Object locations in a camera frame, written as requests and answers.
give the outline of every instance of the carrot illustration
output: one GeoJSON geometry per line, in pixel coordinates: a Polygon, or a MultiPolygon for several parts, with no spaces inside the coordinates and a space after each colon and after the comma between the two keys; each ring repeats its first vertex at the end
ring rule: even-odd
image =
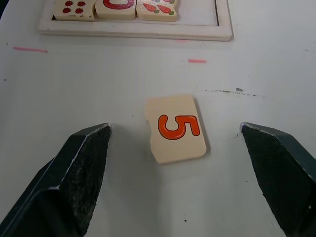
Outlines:
{"type": "Polygon", "coordinates": [[[166,14],[169,14],[170,16],[172,16],[174,14],[174,11],[171,11],[171,9],[169,7],[166,6],[162,6],[162,5],[157,5],[157,7],[166,14]]]}
{"type": "Polygon", "coordinates": [[[143,5],[144,5],[144,7],[145,7],[148,11],[155,11],[155,10],[156,10],[156,7],[155,7],[155,6],[150,5],[150,4],[148,4],[148,3],[144,3],[143,5]]]}

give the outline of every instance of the white surface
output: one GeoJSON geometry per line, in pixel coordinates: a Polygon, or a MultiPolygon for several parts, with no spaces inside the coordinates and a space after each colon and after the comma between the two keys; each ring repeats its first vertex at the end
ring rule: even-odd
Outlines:
{"type": "Polygon", "coordinates": [[[217,22],[215,2],[212,3],[210,0],[200,0],[199,4],[182,0],[178,6],[181,9],[179,21],[171,24],[148,23],[139,19],[130,21],[98,19],[95,22],[55,21],[52,20],[55,0],[45,0],[38,29],[45,35],[228,41],[232,37],[228,3],[227,0],[216,1],[219,26],[215,24],[217,22]]]}
{"type": "Polygon", "coordinates": [[[109,122],[87,237],[284,237],[234,137],[243,121],[271,126],[316,157],[315,0],[231,1],[230,42],[41,36],[41,9],[10,0],[0,21],[0,220],[70,134],[109,122]],[[236,87],[257,96],[209,92],[236,87]],[[177,93],[197,99],[213,149],[161,166],[145,101],[177,93]]]}

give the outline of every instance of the puzzle piece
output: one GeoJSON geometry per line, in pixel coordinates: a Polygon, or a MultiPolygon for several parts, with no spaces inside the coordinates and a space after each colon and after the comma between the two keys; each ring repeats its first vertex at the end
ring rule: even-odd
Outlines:
{"type": "Polygon", "coordinates": [[[151,149],[158,163],[199,158],[206,145],[191,95],[151,98],[145,116],[151,127],[151,149]]]}
{"type": "Polygon", "coordinates": [[[133,20],[136,0],[97,0],[95,9],[100,19],[133,20]]]}
{"type": "Polygon", "coordinates": [[[176,21],[178,0],[137,0],[137,16],[146,21],[176,21]]]}
{"type": "Polygon", "coordinates": [[[54,16],[61,21],[94,21],[96,0],[56,0],[54,16]]]}

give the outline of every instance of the wooden puzzle board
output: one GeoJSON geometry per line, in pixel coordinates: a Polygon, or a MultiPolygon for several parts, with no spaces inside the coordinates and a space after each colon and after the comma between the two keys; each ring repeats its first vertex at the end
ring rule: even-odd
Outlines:
{"type": "Polygon", "coordinates": [[[161,38],[228,41],[232,36],[227,0],[181,0],[176,22],[102,20],[94,22],[53,19],[55,0],[46,0],[39,31],[46,35],[161,38]]]}

